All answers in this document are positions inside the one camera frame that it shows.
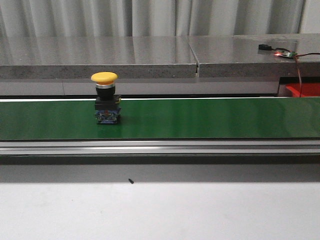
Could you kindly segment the grey stone countertop slab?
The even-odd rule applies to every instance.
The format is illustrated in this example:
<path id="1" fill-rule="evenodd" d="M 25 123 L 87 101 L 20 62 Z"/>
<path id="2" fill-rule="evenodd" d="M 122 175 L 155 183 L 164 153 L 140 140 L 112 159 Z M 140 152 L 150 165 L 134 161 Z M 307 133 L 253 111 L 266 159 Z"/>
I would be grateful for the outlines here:
<path id="1" fill-rule="evenodd" d="M 122 79 L 295 77 L 294 60 L 259 44 L 301 55 L 304 77 L 320 74 L 320 36 L 309 34 L 3 37 L 0 78 L 86 79 L 114 72 Z"/>

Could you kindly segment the black connector plug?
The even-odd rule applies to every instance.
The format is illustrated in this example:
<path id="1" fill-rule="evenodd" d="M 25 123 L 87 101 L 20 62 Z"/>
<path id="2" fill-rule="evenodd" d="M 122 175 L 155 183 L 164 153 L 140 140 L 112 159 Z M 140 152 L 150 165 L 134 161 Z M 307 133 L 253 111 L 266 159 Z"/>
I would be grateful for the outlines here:
<path id="1" fill-rule="evenodd" d="M 272 46 L 270 46 L 268 44 L 259 44 L 258 49 L 262 50 L 262 51 L 272 51 L 273 50 Z"/>

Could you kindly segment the green conveyor belt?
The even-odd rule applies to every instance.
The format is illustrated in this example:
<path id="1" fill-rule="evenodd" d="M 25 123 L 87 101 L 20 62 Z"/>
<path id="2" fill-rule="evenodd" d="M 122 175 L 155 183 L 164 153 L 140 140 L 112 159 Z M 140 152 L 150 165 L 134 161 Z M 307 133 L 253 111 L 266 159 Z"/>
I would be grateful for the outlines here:
<path id="1" fill-rule="evenodd" d="M 118 124 L 97 124 L 92 100 L 0 104 L 7 140 L 318 138 L 317 97 L 135 99 Z"/>

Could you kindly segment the small green circuit board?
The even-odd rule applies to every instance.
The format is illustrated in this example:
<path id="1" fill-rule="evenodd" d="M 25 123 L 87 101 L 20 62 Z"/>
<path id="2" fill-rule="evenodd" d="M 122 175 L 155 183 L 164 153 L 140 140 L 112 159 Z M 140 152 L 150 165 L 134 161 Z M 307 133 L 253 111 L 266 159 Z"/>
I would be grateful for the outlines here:
<path id="1" fill-rule="evenodd" d="M 274 55 L 276 57 L 282 57 L 282 58 L 289 58 L 289 59 L 293 59 L 297 53 L 294 51 L 287 51 L 287 50 L 276 50 L 274 52 Z"/>

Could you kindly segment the red plastic tray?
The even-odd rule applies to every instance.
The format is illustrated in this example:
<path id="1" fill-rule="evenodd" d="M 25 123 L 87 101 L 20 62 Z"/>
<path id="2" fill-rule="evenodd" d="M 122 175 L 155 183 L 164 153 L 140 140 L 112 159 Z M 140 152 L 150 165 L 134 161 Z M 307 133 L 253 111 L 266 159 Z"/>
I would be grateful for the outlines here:
<path id="1" fill-rule="evenodd" d="M 320 84 L 319 83 L 303 83 L 302 88 L 299 83 L 290 83 L 285 86 L 294 98 L 298 97 L 319 97 Z"/>

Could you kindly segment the grey pleated curtain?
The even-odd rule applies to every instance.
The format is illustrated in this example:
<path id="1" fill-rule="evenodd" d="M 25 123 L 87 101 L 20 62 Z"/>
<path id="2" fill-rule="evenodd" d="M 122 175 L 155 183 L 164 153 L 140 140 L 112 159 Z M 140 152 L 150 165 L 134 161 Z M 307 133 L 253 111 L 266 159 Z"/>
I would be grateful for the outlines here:
<path id="1" fill-rule="evenodd" d="M 302 34 L 317 0 L 3 0 L 2 37 Z"/>

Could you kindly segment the aluminium conveyor frame rail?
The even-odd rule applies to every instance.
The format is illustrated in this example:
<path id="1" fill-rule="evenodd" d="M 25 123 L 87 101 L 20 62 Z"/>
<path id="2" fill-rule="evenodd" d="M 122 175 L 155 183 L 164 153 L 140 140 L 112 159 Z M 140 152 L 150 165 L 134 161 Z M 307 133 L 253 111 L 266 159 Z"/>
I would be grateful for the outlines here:
<path id="1" fill-rule="evenodd" d="M 319 154 L 318 139 L 1 141 L 2 156 Z"/>

